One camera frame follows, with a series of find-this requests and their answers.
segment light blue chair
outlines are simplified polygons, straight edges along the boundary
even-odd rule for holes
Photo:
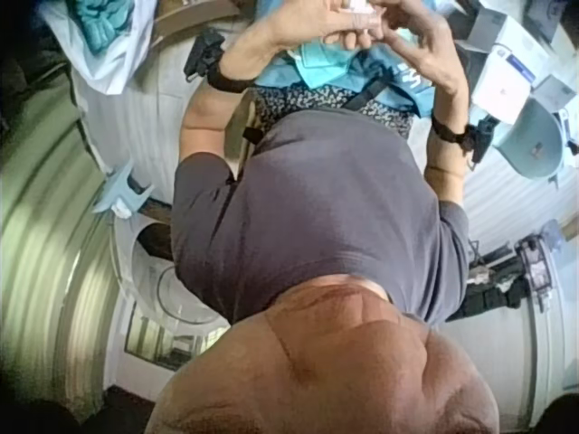
[[[92,212],[105,212],[113,206],[122,203],[125,210],[136,213],[155,190],[150,185],[143,193],[138,194],[128,184],[128,178],[133,170],[133,162],[129,161],[122,169],[109,176],[102,187],[99,200],[92,208]]]
[[[564,137],[555,116],[529,98],[515,125],[494,146],[525,178],[546,179],[563,165]]]

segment man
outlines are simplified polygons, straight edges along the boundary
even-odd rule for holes
[[[441,17],[420,0],[371,3],[377,15],[286,0],[193,96],[176,172],[176,269],[233,327],[167,385],[149,433],[498,432],[468,356],[424,323],[464,296],[467,157],[441,137],[465,130],[467,81]],[[276,53],[315,38],[387,43],[435,84],[440,127],[423,177],[401,138],[321,109],[279,122],[233,180],[223,141],[235,92]]]

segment blue fabric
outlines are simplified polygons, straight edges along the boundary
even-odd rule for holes
[[[109,48],[129,27],[133,7],[133,0],[74,1],[74,12],[93,54]]]
[[[299,75],[310,89],[315,89],[346,75],[356,52],[342,50],[338,44],[310,42],[299,47],[299,56]]]
[[[433,9],[433,0],[424,2]],[[281,3],[282,0],[258,0],[256,18],[270,14]],[[376,97],[378,102],[393,109],[411,111],[420,117],[432,113],[432,84],[383,44],[368,51],[349,52],[333,45],[309,42],[299,48],[299,53],[301,60],[294,61],[289,55],[275,58],[256,84],[285,88],[303,80],[312,89],[331,84],[360,92],[372,79],[385,77],[390,86]]]

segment watch strap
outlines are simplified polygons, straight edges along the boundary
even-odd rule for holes
[[[219,62],[214,63],[207,72],[207,82],[209,85],[222,92],[243,93],[253,86],[255,80],[231,80],[221,74]]]
[[[458,143],[459,145],[462,145],[462,142],[464,142],[464,139],[468,134],[468,128],[465,128],[465,131],[462,134],[452,132],[450,128],[439,122],[434,116],[432,116],[432,129],[434,129],[436,135],[445,142]]]

